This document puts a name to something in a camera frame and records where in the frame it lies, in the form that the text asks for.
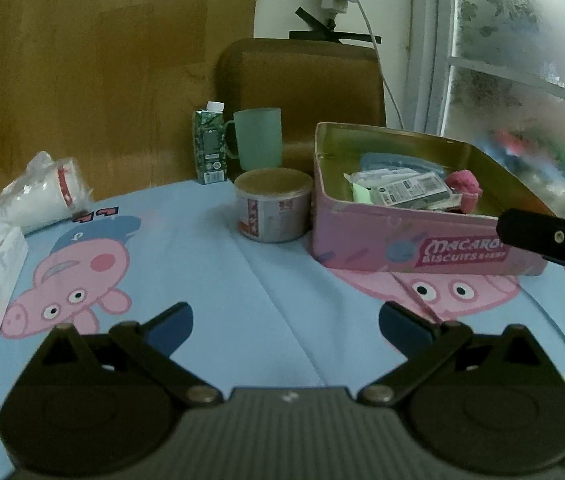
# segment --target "wooden panel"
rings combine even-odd
[[[256,0],[0,0],[0,190],[39,150],[97,199],[194,177],[191,113]]]

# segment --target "open tin box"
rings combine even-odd
[[[365,153],[396,153],[470,170],[483,189],[472,215],[353,202],[344,173]],[[538,275],[541,256],[504,245],[498,216],[509,208],[552,215],[520,180],[459,140],[375,126],[320,123],[316,132],[313,253],[333,269],[436,274]]]

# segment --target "can label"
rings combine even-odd
[[[259,242],[285,242],[309,230],[311,196],[287,200],[238,196],[238,228]]]

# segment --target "pink toy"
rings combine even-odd
[[[38,264],[34,286],[6,311],[1,334],[18,339],[69,322],[82,334],[98,332],[91,307],[99,304],[109,314],[123,314],[131,306],[127,294],[115,286],[129,267],[129,254],[117,240],[97,238],[67,246]]]
[[[445,184],[457,193],[463,194],[461,211],[464,214],[469,214],[476,209],[482,195],[482,189],[480,189],[479,181],[473,173],[469,170],[456,171],[445,179]]]
[[[483,312],[518,295],[512,276],[472,274],[402,274],[329,269],[372,298],[396,301],[431,322]]]

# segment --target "window frame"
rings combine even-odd
[[[455,0],[414,0],[412,51],[407,70],[405,127],[441,136],[448,107],[451,67],[508,79],[565,101],[565,88],[533,73],[453,57]]]

